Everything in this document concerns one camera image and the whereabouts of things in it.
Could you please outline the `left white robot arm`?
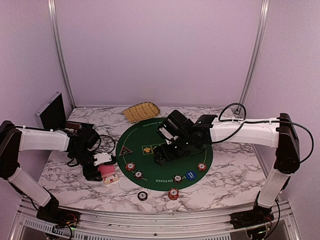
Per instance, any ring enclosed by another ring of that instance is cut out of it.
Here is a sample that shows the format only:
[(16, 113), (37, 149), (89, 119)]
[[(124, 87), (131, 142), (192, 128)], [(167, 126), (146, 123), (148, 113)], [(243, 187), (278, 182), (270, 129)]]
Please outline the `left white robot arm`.
[(39, 183), (22, 169), (18, 162), (19, 153), (24, 151), (66, 152), (81, 166), (94, 167), (91, 148), (100, 140), (99, 134), (91, 127), (80, 133), (65, 129), (44, 130), (14, 125), (5, 120), (0, 125), (0, 177), (22, 191), (39, 206), (44, 207), (44, 215), (53, 223), (63, 219), (63, 211)]

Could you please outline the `black poker chip stack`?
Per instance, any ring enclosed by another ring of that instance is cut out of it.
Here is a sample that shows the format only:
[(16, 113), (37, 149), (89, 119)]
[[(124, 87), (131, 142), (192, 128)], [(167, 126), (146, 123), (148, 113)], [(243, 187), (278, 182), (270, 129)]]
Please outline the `black poker chip stack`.
[(137, 198), (138, 198), (140, 201), (145, 201), (145, 200), (148, 198), (148, 194), (147, 194), (145, 191), (140, 191), (140, 192), (137, 194)]

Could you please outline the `red backed card deck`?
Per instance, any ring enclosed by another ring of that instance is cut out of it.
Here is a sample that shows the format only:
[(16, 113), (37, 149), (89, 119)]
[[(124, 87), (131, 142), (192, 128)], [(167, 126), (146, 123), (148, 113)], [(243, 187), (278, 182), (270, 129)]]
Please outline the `red backed card deck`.
[(116, 175), (116, 170), (113, 164), (100, 164), (97, 169), (101, 173), (103, 179)]

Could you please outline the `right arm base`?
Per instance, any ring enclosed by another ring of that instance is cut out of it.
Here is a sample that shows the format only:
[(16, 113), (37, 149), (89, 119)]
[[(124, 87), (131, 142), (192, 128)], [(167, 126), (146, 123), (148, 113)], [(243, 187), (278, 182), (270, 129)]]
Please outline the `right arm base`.
[(258, 197), (256, 197), (251, 210), (235, 212), (230, 215), (230, 224), (234, 229), (240, 229), (271, 222), (274, 219), (272, 208), (258, 205)]

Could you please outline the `triangular all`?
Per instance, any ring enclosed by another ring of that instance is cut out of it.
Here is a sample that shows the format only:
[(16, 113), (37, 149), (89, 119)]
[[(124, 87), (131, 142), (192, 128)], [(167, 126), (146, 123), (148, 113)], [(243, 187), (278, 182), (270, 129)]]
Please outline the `triangular all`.
[(132, 154), (133, 151), (130, 150), (129, 148), (127, 148), (126, 146), (122, 146), (120, 152), (119, 152), (119, 156), (124, 156), (124, 155), (128, 155), (128, 154)]

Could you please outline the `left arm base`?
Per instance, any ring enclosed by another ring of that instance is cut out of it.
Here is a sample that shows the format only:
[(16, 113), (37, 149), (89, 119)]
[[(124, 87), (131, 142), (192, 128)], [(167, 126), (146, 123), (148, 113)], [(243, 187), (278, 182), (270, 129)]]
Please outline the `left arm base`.
[(54, 223), (57, 228), (76, 227), (79, 222), (80, 213), (78, 211), (59, 207), (59, 201), (51, 193), (50, 200), (45, 206), (39, 206), (36, 217), (40, 220)]

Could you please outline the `red poker chip stack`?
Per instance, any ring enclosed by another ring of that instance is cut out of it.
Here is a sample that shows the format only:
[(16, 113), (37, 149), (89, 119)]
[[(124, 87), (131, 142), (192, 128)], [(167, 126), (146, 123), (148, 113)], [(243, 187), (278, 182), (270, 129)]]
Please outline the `red poker chip stack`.
[(176, 188), (171, 188), (168, 191), (168, 198), (170, 200), (177, 200), (179, 198), (179, 190)]

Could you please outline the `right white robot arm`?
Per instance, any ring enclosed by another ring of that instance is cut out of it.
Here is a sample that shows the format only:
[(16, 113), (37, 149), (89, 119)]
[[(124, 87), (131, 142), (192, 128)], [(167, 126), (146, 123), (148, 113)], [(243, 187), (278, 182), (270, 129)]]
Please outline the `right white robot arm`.
[(171, 112), (157, 128), (165, 143), (153, 150), (154, 161), (163, 166), (190, 155), (194, 148), (220, 143), (250, 145), (258, 161), (258, 146), (275, 149), (273, 168), (265, 174), (266, 181), (257, 195), (256, 204), (247, 219), (258, 224), (267, 216), (283, 187), (301, 165), (300, 143), (295, 123), (287, 113), (265, 119), (220, 119), (215, 114), (203, 114), (197, 121), (178, 110)]

